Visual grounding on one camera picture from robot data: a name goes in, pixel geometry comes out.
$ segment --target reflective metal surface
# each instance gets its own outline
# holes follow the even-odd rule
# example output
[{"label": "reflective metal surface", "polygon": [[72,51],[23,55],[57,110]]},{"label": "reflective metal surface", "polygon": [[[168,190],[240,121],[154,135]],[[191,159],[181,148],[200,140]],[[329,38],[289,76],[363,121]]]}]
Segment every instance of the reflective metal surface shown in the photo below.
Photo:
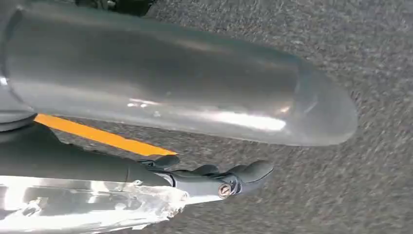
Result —
[{"label": "reflective metal surface", "polygon": [[0,32],[1,56],[13,92],[36,112],[288,145],[337,144],[357,128],[348,94],[295,56],[154,21],[26,2]]},{"label": "reflective metal surface", "polygon": [[187,193],[135,183],[0,176],[0,232],[99,233],[168,220]]}]

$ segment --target gray pavement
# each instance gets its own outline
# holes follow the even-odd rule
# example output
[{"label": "gray pavement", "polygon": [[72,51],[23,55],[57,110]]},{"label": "gray pavement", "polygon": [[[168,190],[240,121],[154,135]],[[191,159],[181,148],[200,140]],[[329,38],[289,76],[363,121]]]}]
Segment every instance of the gray pavement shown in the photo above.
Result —
[{"label": "gray pavement", "polygon": [[311,61],[351,93],[359,130],[338,146],[303,148],[79,120],[175,150],[184,167],[216,163],[228,169],[256,159],[276,165],[272,180],[254,194],[193,205],[170,222],[117,233],[412,233],[413,1],[161,0],[149,18],[272,45]]}]

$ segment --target asphalt road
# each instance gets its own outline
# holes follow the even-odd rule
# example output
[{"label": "asphalt road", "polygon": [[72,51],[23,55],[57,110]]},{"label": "asphalt road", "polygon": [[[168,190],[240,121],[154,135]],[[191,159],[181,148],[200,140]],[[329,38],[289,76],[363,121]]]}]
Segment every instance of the asphalt road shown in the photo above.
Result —
[{"label": "asphalt road", "polygon": [[[311,61],[357,103],[357,134],[289,147],[112,123],[88,125],[172,149],[182,166],[268,159],[266,187],[187,207],[146,234],[408,234],[413,230],[413,1],[162,0],[149,18],[272,45]],[[118,149],[60,133],[64,141]]]}]

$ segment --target bolt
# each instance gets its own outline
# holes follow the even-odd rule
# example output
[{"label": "bolt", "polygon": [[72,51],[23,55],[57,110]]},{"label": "bolt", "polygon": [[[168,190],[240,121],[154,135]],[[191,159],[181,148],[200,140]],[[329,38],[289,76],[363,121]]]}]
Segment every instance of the bolt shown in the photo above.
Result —
[{"label": "bolt", "polygon": [[225,199],[231,195],[231,186],[229,184],[223,184],[218,189],[218,196]]}]

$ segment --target orange stripe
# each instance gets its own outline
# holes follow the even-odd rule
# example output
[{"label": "orange stripe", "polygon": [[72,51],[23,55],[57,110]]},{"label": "orange stripe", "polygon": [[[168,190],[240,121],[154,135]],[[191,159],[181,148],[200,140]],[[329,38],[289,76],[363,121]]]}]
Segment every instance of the orange stripe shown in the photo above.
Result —
[{"label": "orange stripe", "polygon": [[175,152],[165,150],[136,140],[125,139],[116,134],[108,133],[99,129],[91,128],[62,118],[39,114],[36,122],[50,128],[58,129],[80,137],[94,140],[103,144],[111,145],[143,156],[150,155],[175,155]]}]

